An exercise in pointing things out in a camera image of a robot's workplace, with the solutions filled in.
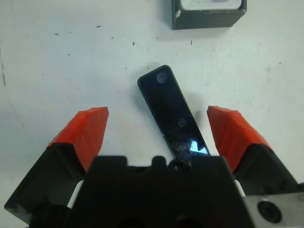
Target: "bolt hole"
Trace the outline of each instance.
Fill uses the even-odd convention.
[[[261,201],[257,205],[261,216],[268,222],[279,223],[282,220],[282,213],[280,209],[269,201]]]
[[[173,160],[170,162],[169,167],[175,172],[188,172],[190,167],[182,161]]]

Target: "dirt speck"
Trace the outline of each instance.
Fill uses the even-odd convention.
[[[3,59],[2,59],[1,47],[0,47],[0,64],[1,64],[1,69],[2,69],[3,86],[5,86],[6,85],[6,81],[5,81],[4,64],[3,64]]]

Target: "black box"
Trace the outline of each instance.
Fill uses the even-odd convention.
[[[200,29],[231,27],[247,11],[247,0],[242,0],[239,9],[184,10],[181,0],[172,0],[172,28]]]

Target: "white surface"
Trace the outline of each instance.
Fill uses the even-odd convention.
[[[212,154],[208,105],[237,109],[304,181],[304,1],[249,1],[232,28],[179,31],[168,25],[170,2],[0,1],[0,205],[79,110],[109,107],[101,154],[169,161],[136,83],[163,64]],[[24,224],[1,209],[0,227]]]
[[[242,0],[180,0],[184,10],[237,10]]]

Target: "orange gripper pad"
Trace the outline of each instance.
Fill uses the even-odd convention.
[[[107,107],[78,112],[47,147],[53,143],[72,144],[80,163],[88,171],[101,149],[108,116]]]
[[[251,144],[265,144],[266,140],[236,110],[209,106],[207,115],[218,153],[224,156],[234,171],[247,147]]]

